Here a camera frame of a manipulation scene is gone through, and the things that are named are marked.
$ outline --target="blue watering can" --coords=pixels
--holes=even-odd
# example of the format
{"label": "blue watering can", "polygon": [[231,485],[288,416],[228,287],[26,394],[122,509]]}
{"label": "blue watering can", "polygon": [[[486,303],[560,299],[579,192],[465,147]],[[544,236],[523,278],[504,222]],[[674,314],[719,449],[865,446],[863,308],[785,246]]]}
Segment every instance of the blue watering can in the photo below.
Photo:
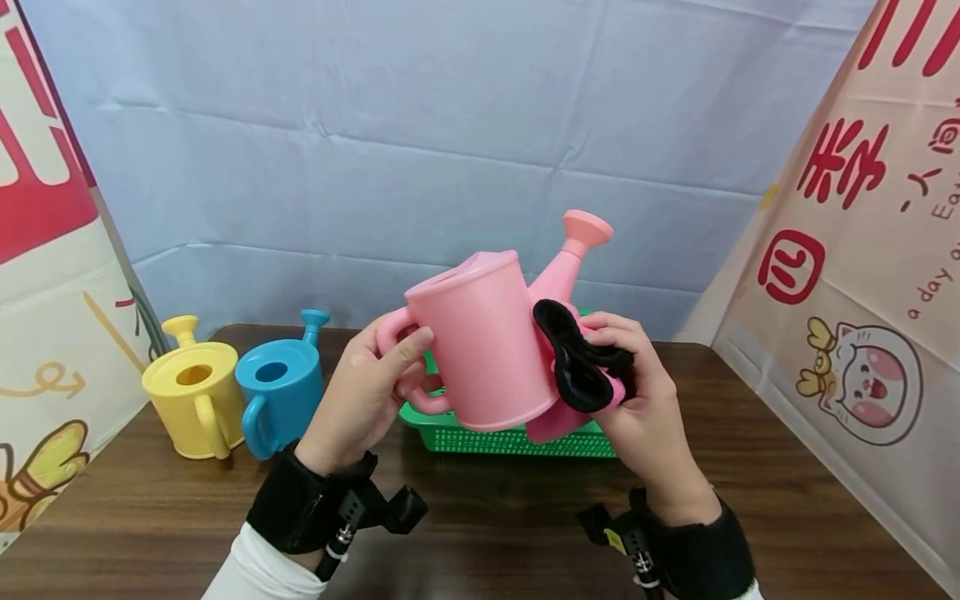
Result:
{"label": "blue watering can", "polygon": [[300,317],[306,325],[302,340],[261,344],[237,362],[235,376],[247,401],[243,433],[261,461],[303,437],[324,393],[317,343],[330,315],[307,309]]}

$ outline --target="person's left hand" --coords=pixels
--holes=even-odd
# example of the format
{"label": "person's left hand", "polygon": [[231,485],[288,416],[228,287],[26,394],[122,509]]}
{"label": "person's left hand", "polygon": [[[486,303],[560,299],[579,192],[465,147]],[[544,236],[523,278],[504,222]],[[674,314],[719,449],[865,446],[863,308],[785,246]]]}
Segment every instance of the person's left hand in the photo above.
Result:
{"label": "person's left hand", "polygon": [[300,462],[319,475],[363,458],[386,435],[403,398],[412,390],[441,387],[439,378],[426,376],[423,362],[423,353],[433,342],[429,327],[412,332],[380,357],[376,330],[385,317],[349,341],[320,407],[294,450]]}

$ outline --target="watering can spout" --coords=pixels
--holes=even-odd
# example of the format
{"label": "watering can spout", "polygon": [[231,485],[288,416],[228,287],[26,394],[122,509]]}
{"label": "watering can spout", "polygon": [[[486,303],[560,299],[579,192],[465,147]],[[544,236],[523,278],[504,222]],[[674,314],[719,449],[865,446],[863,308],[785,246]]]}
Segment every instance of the watering can spout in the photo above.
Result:
{"label": "watering can spout", "polygon": [[160,325],[160,328],[177,339],[178,347],[186,348],[197,343],[197,339],[193,337],[193,330],[197,328],[199,321],[200,319],[196,315],[180,315],[167,319]]}
{"label": "watering can spout", "polygon": [[320,328],[329,323],[330,315],[322,310],[307,308],[301,310],[300,318],[306,325],[306,330],[303,332],[303,341],[316,348],[320,340]]}
{"label": "watering can spout", "polygon": [[583,210],[564,213],[564,232],[564,246],[530,285],[533,302],[544,298],[570,301],[584,255],[613,237],[613,228],[606,221]]}

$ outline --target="hand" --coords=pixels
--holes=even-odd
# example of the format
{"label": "hand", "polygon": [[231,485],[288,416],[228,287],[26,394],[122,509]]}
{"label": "hand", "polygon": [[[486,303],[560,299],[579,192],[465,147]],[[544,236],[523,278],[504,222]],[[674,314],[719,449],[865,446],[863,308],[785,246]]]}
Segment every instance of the hand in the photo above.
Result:
{"label": "hand", "polygon": [[643,327],[604,312],[585,316],[583,324],[595,330],[587,336],[591,344],[634,355],[636,397],[593,417],[620,460],[646,482],[650,509],[670,526],[712,523],[720,503],[690,454],[677,385]]}
{"label": "hand", "polygon": [[379,442],[414,388],[440,387],[426,377],[423,353],[433,342],[417,329],[382,358],[376,346],[380,317],[349,341],[326,392],[294,454],[310,470],[328,475],[352,465]]}

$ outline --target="person's right hand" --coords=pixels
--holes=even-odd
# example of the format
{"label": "person's right hand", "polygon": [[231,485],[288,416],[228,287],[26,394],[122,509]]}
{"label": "person's right hand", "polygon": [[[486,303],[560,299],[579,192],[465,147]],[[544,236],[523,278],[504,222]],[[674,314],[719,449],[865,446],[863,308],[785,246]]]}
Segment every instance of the person's right hand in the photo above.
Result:
{"label": "person's right hand", "polygon": [[636,321],[605,312],[586,315],[587,341],[634,355],[636,397],[593,415],[620,460],[647,485],[647,502],[667,525],[712,523],[721,514],[712,487],[686,442],[670,378],[650,338]]}

